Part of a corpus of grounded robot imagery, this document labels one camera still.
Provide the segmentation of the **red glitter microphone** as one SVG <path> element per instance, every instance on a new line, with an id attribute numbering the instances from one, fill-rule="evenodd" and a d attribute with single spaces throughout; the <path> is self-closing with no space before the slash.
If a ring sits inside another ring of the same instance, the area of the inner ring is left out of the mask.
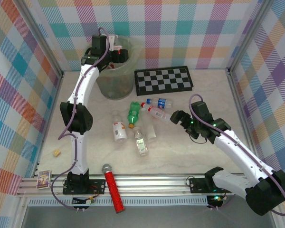
<path id="1" fill-rule="evenodd" d="M 105 176 L 107 186 L 109 188 L 109 192 L 111 195 L 111 199 L 114 205 L 114 209 L 116 213 L 121 213 L 125 210 L 123 205 L 121 196 L 119 194 L 119 190 L 112 172 L 112 166 L 109 164 L 104 164 L 102 166 L 102 173 Z"/>

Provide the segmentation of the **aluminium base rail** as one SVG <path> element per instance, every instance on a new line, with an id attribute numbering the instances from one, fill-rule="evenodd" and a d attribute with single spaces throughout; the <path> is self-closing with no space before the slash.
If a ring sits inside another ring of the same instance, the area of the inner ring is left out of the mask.
<path id="1" fill-rule="evenodd" d="M 134 196 L 190 196 L 190 179 L 203 174 L 115 174 L 121 197 Z M 51 197 L 51 189 L 36 189 L 37 178 L 24 178 L 17 197 Z"/>

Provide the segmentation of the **green plastic bottle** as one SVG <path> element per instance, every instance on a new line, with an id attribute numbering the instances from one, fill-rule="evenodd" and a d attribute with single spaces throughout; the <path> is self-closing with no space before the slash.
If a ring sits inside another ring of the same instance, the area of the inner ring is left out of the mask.
<path id="1" fill-rule="evenodd" d="M 128 127 L 130 129 L 133 129 L 135 127 L 135 124 L 137 123 L 139 119 L 139 111 L 141 108 L 141 104 L 139 102 L 131 102 L 127 120 L 128 120 Z"/>

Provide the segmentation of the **blue cap blue label bottle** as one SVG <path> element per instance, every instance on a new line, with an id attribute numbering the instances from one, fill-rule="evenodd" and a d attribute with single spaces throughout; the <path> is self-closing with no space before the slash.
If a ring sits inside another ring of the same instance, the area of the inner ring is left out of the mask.
<path id="1" fill-rule="evenodd" d="M 160 109 L 170 109 L 172 108 L 172 101 L 169 100 L 169 99 L 164 99 L 164 98 L 148 98 L 146 100 L 146 103 L 148 105 L 151 105 L 151 106 L 154 106 L 154 107 L 157 107 L 157 108 L 160 108 Z"/>

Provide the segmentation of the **clear bottle red cap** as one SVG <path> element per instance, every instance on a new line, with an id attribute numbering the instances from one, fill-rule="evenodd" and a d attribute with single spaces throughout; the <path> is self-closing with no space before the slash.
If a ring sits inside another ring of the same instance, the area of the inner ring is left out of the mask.
<path id="1" fill-rule="evenodd" d="M 151 116 L 155 117 L 156 119 L 158 119 L 160 121 L 163 121 L 165 123 L 169 123 L 171 121 L 170 120 L 171 115 L 168 112 L 166 112 L 160 108 L 149 105 L 147 103 L 141 103 L 141 107 L 145 108 Z"/>

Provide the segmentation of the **aluminium frame post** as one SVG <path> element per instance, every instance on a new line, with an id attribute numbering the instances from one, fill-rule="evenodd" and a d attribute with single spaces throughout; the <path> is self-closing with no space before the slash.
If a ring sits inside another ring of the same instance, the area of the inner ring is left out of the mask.
<path id="1" fill-rule="evenodd" d="M 250 17 L 242 31 L 242 34 L 240 35 L 239 41 L 236 44 L 227 64 L 226 71 L 229 75 L 232 75 L 232 73 L 235 72 L 235 69 L 239 65 L 248 46 L 250 45 L 252 39 L 255 37 L 274 1 L 275 0 L 256 1 L 256 5 L 250 14 Z"/>
<path id="2" fill-rule="evenodd" d="M 28 6 L 25 4 L 24 0 L 13 0 L 15 5 L 17 6 L 18 10 L 20 11 L 21 15 L 23 16 L 25 22 L 27 23 L 31 33 L 33 34 L 34 38 L 41 46 L 41 49 L 45 53 L 45 56 L 48 58 L 51 66 L 53 67 L 54 71 L 59 75 L 60 78 L 63 77 L 64 71 L 61 69 L 58 61 L 56 60 L 53 52 L 51 51 L 45 37 L 43 36 L 37 22 L 34 20 L 34 17 L 31 15 Z"/>

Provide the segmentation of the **translucent grey plastic bin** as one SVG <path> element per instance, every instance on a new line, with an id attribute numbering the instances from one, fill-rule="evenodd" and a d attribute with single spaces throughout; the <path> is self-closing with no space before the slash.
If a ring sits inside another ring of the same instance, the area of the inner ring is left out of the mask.
<path id="1" fill-rule="evenodd" d="M 132 68 L 129 71 L 120 70 L 102 70 L 100 76 L 96 79 L 101 93 L 108 99 L 119 100 L 127 97 L 133 89 L 134 71 Z"/>

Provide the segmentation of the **clear bottle orange white label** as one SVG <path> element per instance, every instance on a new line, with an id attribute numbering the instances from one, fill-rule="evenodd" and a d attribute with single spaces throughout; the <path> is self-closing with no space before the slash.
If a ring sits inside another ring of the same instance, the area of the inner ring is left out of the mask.
<path id="1" fill-rule="evenodd" d="M 112 112 L 113 117 L 113 134 L 114 134 L 114 141 L 118 143 L 123 143 L 127 140 L 127 134 L 125 125 L 123 120 L 120 116 L 120 113 L 117 110 Z"/>

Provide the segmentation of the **small colourful card box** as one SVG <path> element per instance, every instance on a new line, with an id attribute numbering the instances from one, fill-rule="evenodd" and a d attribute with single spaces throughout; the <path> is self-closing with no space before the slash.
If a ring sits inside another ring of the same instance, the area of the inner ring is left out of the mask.
<path id="1" fill-rule="evenodd" d="M 39 171 L 36 189 L 40 190 L 40 189 L 49 188 L 50 181 L 51 181 L 51 170 Z"/>

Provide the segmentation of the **small circuit board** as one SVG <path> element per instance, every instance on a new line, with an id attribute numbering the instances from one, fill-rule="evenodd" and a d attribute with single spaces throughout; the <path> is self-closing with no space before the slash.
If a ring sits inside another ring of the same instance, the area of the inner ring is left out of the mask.
<path id="1" fill-rule="evenodd" d="M 228 197 L 226 195 L 215 195 L 215 196 L 207 196 L 207 207 L 209 209 L 219 209 L 223 206 L 224 201 L 226 201 Z"/>
<path id="2" fill-rule="evenodd" d="M 94 197 L 89 198 L 72 198 L 72 204 L 83 204 L 83 205 L 90 205 L 95 202 Z"/>

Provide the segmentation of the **aluminium side rail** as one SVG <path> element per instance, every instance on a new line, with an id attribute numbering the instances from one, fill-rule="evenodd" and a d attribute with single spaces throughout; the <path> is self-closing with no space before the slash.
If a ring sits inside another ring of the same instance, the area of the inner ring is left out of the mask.
<path id="1" fill-rule="evenodd" d="M 30 177 L 32 177 L 32 178 L 35 177 L 35 173 L 38 170 L 38 166 L 40 164 L 40 160 L 41 160 L 41 157 L 42 157 L 42 151 L 43 151 L 43 148 L 44 148 L 44 145 L 45 145 L 45 141 L 46 141 L 46 138 L 47 138 L 47 135 L 48 135 L 50 123 L 51 123 L 51 120 L 52 120 L 52 117 L 53 117 L 53 114 L 54 114 L 54 110 L 55 110 L 55 107 L 56 107 L 57 99 L 59 97 L 59 92 L 60 92 L 60 88 L 61 88 L 64 76 L 65 76 L 65 73 L 66 73 L 65 71 L 62 71 L 62 75 L 58 78 L 57 87 L 54 90 L 54 94 L 52 95 L 52 102 L 51 102 L 51 105 L 50 105 L 50 109 L 48 111 L 47 121 L 46 121 L 46 124 L 45 124 L 42 141 L 41 141 L 40 147 L 38 149 L 38 152 L 36 154 L 36 157 L 35 157 L 35 160 L 34 160 L 34 166 L 33 166 L 33 169 L 32 169 L 31 175 L 30 175 Z"/>
<path id="2" fill-rule="evenodd" d="M 256 147 L 255 147 L 255 143 L 254 143 L 254 140 L 252 138 L 252 134 L 251 134 L 250 128 L 248 126 L 246 113 L 245 113 L 244 108 L 242 107 L 240 95 L 239 95 L 239 92 L 238 92 L 238 90 L 236 88 L 236 83 L 235 83 L 234 78 L 233 78 L 233 76 L 230 73 L 228 68 L 225 68 L 225 73 L 226 73 L 226 76 L 227 76 L 227 79 L 228 79 L 228 83 L 229 83 L 229 86 L 230 86 L 230 90 L 231 90 L 231 93 L 232 93 L 232 96 L 233 96 L 233 99 L 234 99 L 234 102 L 235 102 L 235 106 L 236 106 L 236 109 L 237 109 L 237 114 L 238 114 L 239 121 L 240 121 L 240 124 L 241 124 L 241 128 L 243 130 L 243 134 L 244 134 L 244 137 L 245 137 L 245 140 L 246 140 L 246 143 L 247 143 L 247 147 L 256 156 L 258 156 Z"/>

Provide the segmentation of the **plaid cloth backdrop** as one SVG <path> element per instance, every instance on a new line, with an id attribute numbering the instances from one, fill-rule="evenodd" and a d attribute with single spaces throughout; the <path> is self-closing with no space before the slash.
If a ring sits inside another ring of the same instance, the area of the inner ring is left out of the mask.
<path id="1" fill-rule="evenodd" d="M 35 168 L 58 82 L 14 1 L 0 0 L 0 228 Z"/>
<path id="2" fill-rule="evenodd" d="M 263 0 L 23 0 L 60 67 L 77 71 L 99 27 L 142 45 L 139 68 L 224 68 Z"/>
<path id="3" fill-rule="evenodd" d="M 274 0 L 235 82 L 258 156 L 285 172 L 285 0 Z"/>

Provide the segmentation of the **small bottle green white label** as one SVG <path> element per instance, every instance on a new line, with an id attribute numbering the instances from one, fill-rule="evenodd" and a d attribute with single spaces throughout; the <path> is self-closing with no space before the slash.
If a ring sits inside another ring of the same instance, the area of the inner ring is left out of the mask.
<path id="1" fill-rule="evenodd" d="M 133 128 L 133 134 L 135 138 L 135 143 L 137 146 L 138 153 L 141 156 L 145 156 L 148 153 L 147 145 L 146 145 L 146 140 L 144 138 L 144 135 L 140 129 L 140 127 L 134 127 Z"/>

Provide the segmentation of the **black grey chessboard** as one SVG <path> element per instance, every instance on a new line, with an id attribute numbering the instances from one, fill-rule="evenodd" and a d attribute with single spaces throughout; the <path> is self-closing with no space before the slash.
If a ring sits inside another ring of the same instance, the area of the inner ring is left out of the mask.
<path id="1" fill-rule="evenodd" d="M 136 70 L 134 79 L 137 96 L 184 92 L 193 88 L 187 66 Z"/>

